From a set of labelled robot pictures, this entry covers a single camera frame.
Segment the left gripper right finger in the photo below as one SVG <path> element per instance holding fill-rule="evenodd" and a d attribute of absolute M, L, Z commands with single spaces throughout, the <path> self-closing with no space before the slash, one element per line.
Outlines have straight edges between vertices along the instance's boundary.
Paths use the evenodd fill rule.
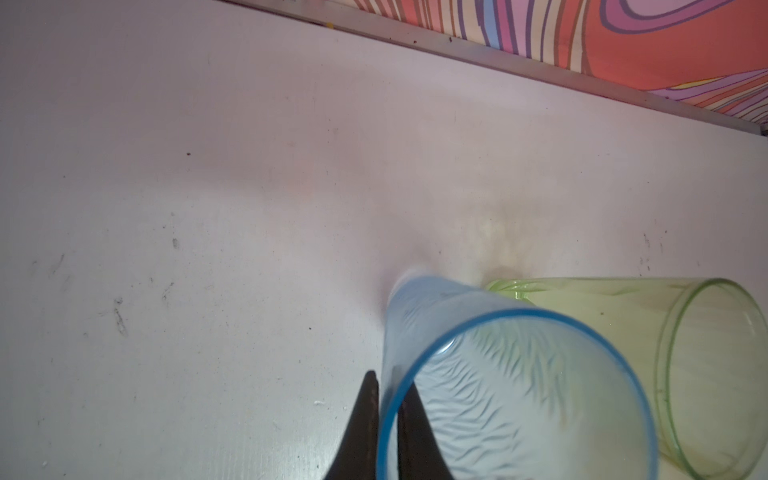
<path fill-rule="evenodd" d="M 397 461 L 400 480 L 453 480 L 415 383 L 398 410 Z"/>

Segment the tall light green cup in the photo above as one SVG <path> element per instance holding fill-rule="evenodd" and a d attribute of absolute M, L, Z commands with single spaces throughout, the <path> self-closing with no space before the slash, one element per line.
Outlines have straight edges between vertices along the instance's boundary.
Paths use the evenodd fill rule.
<path fill-rule="evenodd" d="M 588 325 L 641 382 L 659 452 L 695 479 L 745 479 L 767 445 L 767 321 L 723 278 L 498 279 L 488 290 Z"/>

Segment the tall pale blue cup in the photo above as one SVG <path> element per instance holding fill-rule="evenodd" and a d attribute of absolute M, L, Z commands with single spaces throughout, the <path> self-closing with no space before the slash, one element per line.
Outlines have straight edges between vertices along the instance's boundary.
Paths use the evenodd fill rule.
<path fill-rule="evenodd" d="M 643 388 L 603 336 L 562 313 L 411 275 L 386 308 L 376 475 L 396 479 L 415 390 L 456 479 L 654 479 Z"/>

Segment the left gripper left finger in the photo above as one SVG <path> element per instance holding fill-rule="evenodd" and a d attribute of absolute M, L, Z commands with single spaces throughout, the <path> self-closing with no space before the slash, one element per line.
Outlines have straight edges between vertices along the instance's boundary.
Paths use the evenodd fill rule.
<path fill-rule="evenodd" d="M 365 373 L 349 421 L 325 480 L 374 480 L 379 431 L 379 383 Z"/>

